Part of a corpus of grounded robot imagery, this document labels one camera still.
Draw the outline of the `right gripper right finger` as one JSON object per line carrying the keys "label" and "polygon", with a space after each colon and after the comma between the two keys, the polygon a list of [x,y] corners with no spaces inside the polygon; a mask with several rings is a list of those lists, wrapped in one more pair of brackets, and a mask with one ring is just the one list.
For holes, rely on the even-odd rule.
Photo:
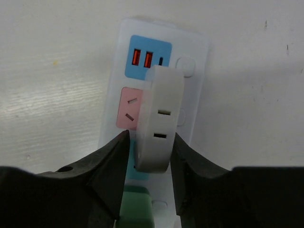
{"label": "right gripper right finger", "polygon": [[176,213],[184,228],[301,228],[303,167],[226,170],[176,135],[171,154]]}

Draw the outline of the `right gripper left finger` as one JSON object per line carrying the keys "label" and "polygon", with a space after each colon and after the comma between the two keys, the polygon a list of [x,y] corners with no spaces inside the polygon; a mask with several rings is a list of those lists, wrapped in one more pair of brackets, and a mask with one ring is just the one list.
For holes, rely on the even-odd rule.
{"label": "right gripper left finger", "polygon": [[130,134],[57,171],[0,169],[3,228],[111,228],[120,217]]}

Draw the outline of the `green plug adapter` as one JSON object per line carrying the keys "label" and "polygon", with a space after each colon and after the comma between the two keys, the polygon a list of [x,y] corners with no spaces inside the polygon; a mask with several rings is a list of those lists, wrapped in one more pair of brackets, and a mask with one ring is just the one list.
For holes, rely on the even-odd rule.
{"label": "green plug adapter", "polygon": [[126,185],[120,208],[117,228],[154,228],[152,199],[145,187]]}

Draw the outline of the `white plug with switch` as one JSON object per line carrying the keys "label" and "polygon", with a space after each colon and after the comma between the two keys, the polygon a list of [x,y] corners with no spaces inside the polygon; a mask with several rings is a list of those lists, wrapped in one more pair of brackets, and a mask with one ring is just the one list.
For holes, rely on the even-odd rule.
{"label": "white plug with switch", "polygon": [[166,172],[178,125],[184,74],[154,65],[146,73],[136,128],[135,167],[139,172]]}

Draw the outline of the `white colourful power strip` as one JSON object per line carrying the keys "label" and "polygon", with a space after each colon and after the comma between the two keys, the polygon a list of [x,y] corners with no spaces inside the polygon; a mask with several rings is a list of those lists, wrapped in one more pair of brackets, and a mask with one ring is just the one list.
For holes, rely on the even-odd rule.
{"label": "white colourful power strip", "polygon": [[124,19],[109,77],[99,147],[125,129],[134,136],[139,91],[145,86],[144,77],[149,65],[146,53],[151,54],[151,65],[181,69],[185,74],[177,132],[186,143],[190,143],[208,50],[208,40],[199,33],[148,18]]}

